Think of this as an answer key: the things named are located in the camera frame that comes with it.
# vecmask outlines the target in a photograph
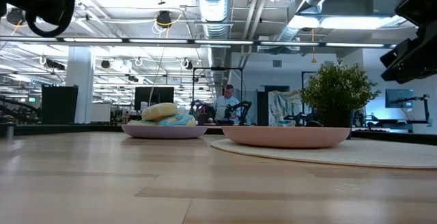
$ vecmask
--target purple bowl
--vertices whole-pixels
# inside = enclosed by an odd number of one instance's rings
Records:
[[[194,139],[205,134],[205,126],[135,126],[122,125],[123,131],[143,139]]]

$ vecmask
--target screen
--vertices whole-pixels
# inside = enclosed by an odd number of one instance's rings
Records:
[[[412,100],[402,101],[407,98],[414,98],[414,92],[411,89],[386,89],[385,107],[412,108]]]
[[[151,87],[137,87],[135,88],[135,110],[141,110],[141,102],[149,102]],[[159,104],[163,102],[173,102],[174,87],[155,87],[152,94],[150,105]]]

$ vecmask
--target white pillar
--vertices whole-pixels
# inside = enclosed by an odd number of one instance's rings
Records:
[[[68,50],[66,86],[77,85],[75,123],[89,123],[93,100],[95,60],[91,47],[71,46]]]

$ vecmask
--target metal frame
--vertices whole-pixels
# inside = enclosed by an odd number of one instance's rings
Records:
[[[195,82],[194,80],[196,79],[196,70],[211,70],[211,71],[226,71],[226,70],[239,70],[241,73],[241,78],[240,78],[240,83],[241,83],[241,89],[240,89],[240,95],[241,95],[241,99],[243,99],[243,68],[225,68],[225,67],[194,67],[193,68],[193,90],[192,90],[192,97],[191,97],[191,102],[194,102],[194,87],[195,87]]]
[[[263,40],[196,40],[160,38],[39,38],[21,36],[0,36],[0,41],[27,44],[68,45],[68,46],[160,46],[160,47],[200,47],[200,46],[301,46],[335,48],[377,48],[393,49],[395,44],[346,43],[346,42],[304,42],[304,41],[263,41]]]

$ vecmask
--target cloth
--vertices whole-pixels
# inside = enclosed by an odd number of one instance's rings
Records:
[[[230,104],[231,106],[234,106],[236,104],[239,104],[240,101],[238,101],[237,98],[231,97],[231,98],[225,98],[224,96],[218,97],[214,101],[214,110],[216,111],[216,120],[232,120],[234,123],[238,123],[239,118],[235,119],[225,119],[225,111],[226,107]],[[238,117],[241,116],[241,108],[236,109],[233,114],[238,115]]]
[[[295,126],[295,121],[285,121],[287,115],[298,115],[302,111],[302,100],[298,91],[268,93],[268,125]]]

